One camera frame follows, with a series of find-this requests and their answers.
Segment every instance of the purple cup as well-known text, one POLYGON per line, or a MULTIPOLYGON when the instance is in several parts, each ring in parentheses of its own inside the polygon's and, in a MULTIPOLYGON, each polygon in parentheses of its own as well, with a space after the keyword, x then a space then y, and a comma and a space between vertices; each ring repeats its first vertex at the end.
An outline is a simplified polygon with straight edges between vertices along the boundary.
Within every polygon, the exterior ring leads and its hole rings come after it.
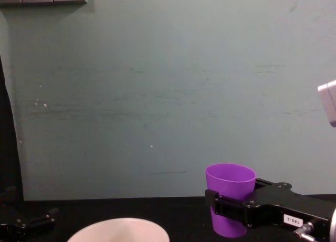
MULTIPOLYGON (((214 164, 206 168, 206 184, 209 190, 238 200, 254 190, 256 173, 238 164, 214 164)), ((216 233, 227 238, 237 238, 246 234, 247 228, 240 222, 216 215, 211 207, 212 226, 216 233)))

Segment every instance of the white bowl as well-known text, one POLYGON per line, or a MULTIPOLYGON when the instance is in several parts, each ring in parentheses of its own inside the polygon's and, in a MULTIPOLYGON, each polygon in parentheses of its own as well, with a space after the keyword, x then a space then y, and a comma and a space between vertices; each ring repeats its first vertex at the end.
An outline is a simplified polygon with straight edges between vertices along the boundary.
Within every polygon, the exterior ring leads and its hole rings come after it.
POLYGON ((148 220, 116 218, 90 225, 68 242, 169 242, 169 236, 161 226, 148 220))

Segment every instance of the label sticker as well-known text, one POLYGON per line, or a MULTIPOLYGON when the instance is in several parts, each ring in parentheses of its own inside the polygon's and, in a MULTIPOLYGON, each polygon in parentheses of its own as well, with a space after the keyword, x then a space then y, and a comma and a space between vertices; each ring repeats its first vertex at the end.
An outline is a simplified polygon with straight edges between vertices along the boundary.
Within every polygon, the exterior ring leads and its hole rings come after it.
POLYGON ((301 227, 303 225, 303 219, 292 217, 286 214, 283 215, 283 222, 296 227, 301 227))

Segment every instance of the light blue wall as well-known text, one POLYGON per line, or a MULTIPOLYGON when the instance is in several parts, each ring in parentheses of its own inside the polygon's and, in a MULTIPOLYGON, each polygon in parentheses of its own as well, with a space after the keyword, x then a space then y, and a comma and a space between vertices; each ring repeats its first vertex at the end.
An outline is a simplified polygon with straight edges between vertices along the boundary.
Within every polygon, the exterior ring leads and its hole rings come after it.
POLYGON ((203 195, 236 162, 335 193, 336 0, 3 8, 26 199, 203 195))

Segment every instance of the black table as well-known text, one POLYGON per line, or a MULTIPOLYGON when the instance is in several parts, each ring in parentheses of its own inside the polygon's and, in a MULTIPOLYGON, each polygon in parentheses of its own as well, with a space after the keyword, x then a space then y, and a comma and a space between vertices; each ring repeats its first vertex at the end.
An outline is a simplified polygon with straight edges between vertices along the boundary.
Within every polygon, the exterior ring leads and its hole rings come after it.
MULTIPOLYGON (((336 201, 334 195, 317 197, 336 201)), ((66 242, 90 224, 119 217, 153 221, 167 231, 171 242, 297 242, 291 232, 277 227, 251 229, 238 239, 223 238, 212 230, 210 211, 203 197, 36 201, 16 205, 16 209, 27 216, 43 215, 53 207, 59 208, 54 232, 31 242, 66 242)))

